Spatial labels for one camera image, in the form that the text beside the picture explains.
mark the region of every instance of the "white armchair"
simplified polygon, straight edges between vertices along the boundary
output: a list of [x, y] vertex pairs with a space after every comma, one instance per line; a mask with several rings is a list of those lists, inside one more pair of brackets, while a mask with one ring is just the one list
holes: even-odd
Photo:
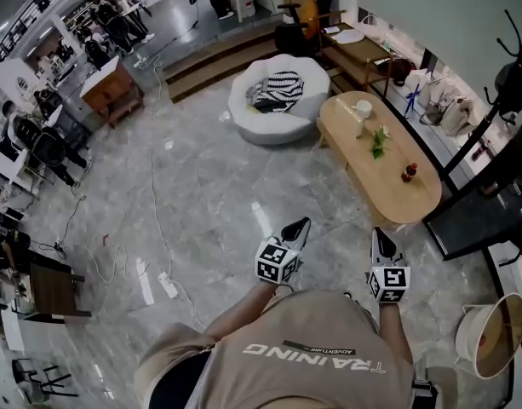
[[[302, 98], [288, 112], [256, 112], [248, 107], [247, 90], [276, 72], [294, 71], [304, 82]], [[249, 142], [261, 145], [285, 144], [302, 138], [315, 127], [321, 105], [327, 100], [330, 79], [311, 58], [277, 55], [257, 60], [232, 83], [228, 107], [238, 133]]]

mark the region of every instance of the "white cable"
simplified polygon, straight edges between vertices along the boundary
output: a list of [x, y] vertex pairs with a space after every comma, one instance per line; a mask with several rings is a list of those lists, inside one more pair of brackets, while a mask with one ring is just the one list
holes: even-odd
[[[162, 81], [160, 80], [160, 77], [157, 74], [157, 68], [162, 66], [162, 62], [160, 61], [160, 55], [154, 55], [144, 66], [140, 65], [139, 68], [140, 69], [144, 69], [144, 68], [149, 67], [151, 64], [152, 64], [152, 71], [155, 73], [155, 77], [158, 80], [158, 100], [157, 100], [157, 105], [155, 106], [155, 111], [152, 114], [152, 119], [154, 120], [155, 117], [157, 116], [158, 106], [160, 104], [160, 99], [162, 97]], [[158, 232], [160, 233], [160, 239], [162, 240], [164, 248], [166, 249], [166, 252], [168, 253], [168, 261], [169, 261], [168, 279], [169, 279], [170, 282], [172, 282], [173, 284], [175, 284], [175, 285], [179, 286], [179, 288], [181, 288], [181, 290], [183, 291], [183, 294], [185, 294], [186, 300], [191, 305], [191, 310], [192, 310], [192, 314], [194, 315], [194, 319], [205, 329], [206, 325], [202, 322], [200, 317], [198, 317], [198, 312], [197, 312], [196, 308], [194, 307], [194, 303], [192, 302], [191, 298], [189, 297], [189, 295], [185, 291], [185, 288], [183, 288], [183, 286], [177, 280], [174, 280], [174, 279], [172, 279], [170, 277], [171, 274], [172, 274], [172, 267], [173, 267], [174, 259], [173, 259], [172, 255], [171, 255], [171, 251], [169, 250], [168, 245], [166, 244], [166, 239], [164, 238], [164, 235], [162, 233], [162, 226], [160, 225], [160, 221], [158, 220], [158, 215], [157, 215], [157, 194], [155, 193], [155, 177], [154, 177], [154, 166], [153, 166], [154, 163], [152, 161], [152, 148], [153, 148], [153, 143], [152, 143], [152, 133], [151, 133], [150, 160], [151, 160], [151, 193], [152, 193], [152, 202], [153, 202], [153, 205], [154, 205], [154, 212], [155, 212], [154, 215], [155, 215], [155, 220], [157, 221]]]
[[[141, 70], [144, 70], [146, 68], [148, 68], [150, 65], [152, 65], [152, 69], [153, 69], [153, 72], [155, 73], [155, 76], [158, 80], [158, 99], [157, 99], [157, 105], [155, 106], [155, 111], [152, 115], [152, 119], [154, 120], [156, 115], [157, 115], [157, 112], [158, 112], [158, 106], [160, 104], [160, 99], [162, 98], [162, 81], [160, 80], [160, 77], [158, 76], [157, 74], [157, 68], [161, 67], [162, 66], [162, 62], [160, 61], [160, 55], [154, 55], [147, 63], [143, 62], [142, 64], [139, 65], [139, 69]], [[166, 252], [168, 254], [168, 260], [169, 260], [169, 266], [168, 266], [168, 278], [169, 278], [169, 281], [172, 282], [173, 284], [177, 285], [182, 291], [183, 291], [183, 294], [185, 295], [185, 298], [186, 300], [189, 302], [189, 304], [191, 305], [191, 310], [192, 310], [192, 314], [194, 315], [194, 319], [205, 329], [206, 328], [206, 325], [202, 322], [202, 320], [200, 319], [200, 317], [198, 317], [198, 312], [196, 310], [196, 308], [194, 307], [194, 303], [192, 302], [191, 298], [189, 297], [189, 295], [187, 294], [187, 292], [185, 291], [185, 288], [183, 288], [183, 286], [177, 281], [177, 280], [173, 280], [171, 279], [170, 275], [172, 273], [172, 269], [173, 269], [173, 258], [171, 256], [171, 252], [168, 248], [168, 245], [166, 244], [166, 240], [164, 238], [164, 235], [163, 235], [163, 232], [162, 232], [162, 226], [160, 224], [160, 221], [158, 220], [158, 215], [157, 215], [157, 195], [155, 193], [155, 179], [154, 179], [154, 163], [152, 161], [152, 147], [153, 147], [153, 143], [152, 143], [152, 135], [151, 135], [151, 150], [150, 150], [150, 161], [151, 161], [151, 192], [152, 192], [152, 200], [153, 200], [153, 204], [154, 204], [154, 216], [155, 216], [155, 220], [157, 221], [157, 225], [158, 225], [158, 232], [160, 233], [160, 239], [162, 240], [162, 243], [164, 245], [164, 248], [166, 249]], [[85, 199], [85, 197], [82, 197], [82, 198], [77, 198], [77, 200], [80, 202], [80, 201], [83, 201]], [[78, 246], [81, 246], [83, 247], [90, 255], [90, 258], [92, 259], [92, 261], [94, 262], [95, 266], [96, 266], [96, 273], [98, 274], [98, 277], [100, 277], [100, 279], [103, 280], [103, 282], [106, 284], [106, 285], [110, 285], [114, 280], [115, 280], [115, 277], [117, 275], [117, 262], [118, 262], [118, 252], [119, 250], [122, 250], [124, 251], [124, 268], [123, 268], [123, 275], [124, 275], [124, 278], [127, 280], [127, 281], [131, 281], [133, 279], [138, 279], [140, 278], [143, 274], [146, 273], [147, 269], [149, 268], [149, 266], [151, 265], [151, 262], [148, 262], [147, 265], [145, 266], [145, 268], [143, 269], [143, 272], [141, 274], [138, 274], [136, 277], [133, 277], [133, 278], [129, 278], [127, 276], [127, 273], [128, 273], [128, 251], [122, 247], [121, 245], [119, 245], [117, 247], [117, 249], [115, 249], [115, 254], [114, 254], [114, 257], [113, 257], [113, 271], [112, 271], [112, 276], [110, 279], [106, 279], [104, 276], [101, 275], [100, 273], [100, 266], [98, 265], [98, 262], [96, 261], [94, 255], [92, 254], [92, 251], [90, 251], [89, 247], [87, 247], [86, 245], [84, 244], [81, 244], [81, 243], [75, 243], [73, 244], [74, 246], [75, 245], [78, 245]], [[160, 266], [155, 263], [158, 267], [158, 271], [160, 274], [163, 273], [162, 269], [160, 268]]]

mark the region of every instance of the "oval wooden table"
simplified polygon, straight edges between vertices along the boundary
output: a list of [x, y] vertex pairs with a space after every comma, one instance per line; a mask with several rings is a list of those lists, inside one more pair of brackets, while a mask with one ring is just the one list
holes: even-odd
[[[364, 121], [363, 133], [354, 136], [348, 106], [359, 100], [372, 104], [372, 114]], [[372, 94], [350, 91], [328, 99], [321, 107], [318, 128], [321, 142], [328, 143], [344, 163], [346, 172], [367, 199], [375, 225], [419, 222], [440, 202], [442, 187], [436, 169], [399, 120], [383, 102]], [[375, 130], [381, 125], [389, 129], [390, 138], [384, 141], [384, 154], [374, 159], [371, 148]], [[401, 179], [406, 165], [416, 163], [413, 179]]]

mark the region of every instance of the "railing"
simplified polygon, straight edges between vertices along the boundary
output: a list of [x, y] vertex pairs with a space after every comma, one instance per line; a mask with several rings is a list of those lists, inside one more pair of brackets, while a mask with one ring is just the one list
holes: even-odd
[[[49, 0], [48, 6], [55, 1]], [[9, 56], [26, 31], [35, 24], [43, 11], [39, 9], [35, 0], [24, 9], [0, 43], [0, 62], [7, 59], [7, 56]]]

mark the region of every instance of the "beige t-shirt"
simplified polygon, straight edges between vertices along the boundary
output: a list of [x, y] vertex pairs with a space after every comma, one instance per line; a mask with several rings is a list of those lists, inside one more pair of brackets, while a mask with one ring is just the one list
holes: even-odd
[[[209, 346], [208, 337], [184, 325], [176, 326], [170, 339], [172, 346], [159, 344], [169, 368]], [[153, 351], [136, 375], [144, 407], [163, 377], [138, 383]], [[188, 407], [256, 409], [301, 397], [328, 407], [407, 408], [413, 374], [413, 367], [376, 335], [371, 317], [354, 300], [303, 291], [272, 302], [254, 323], [215, 345]]]

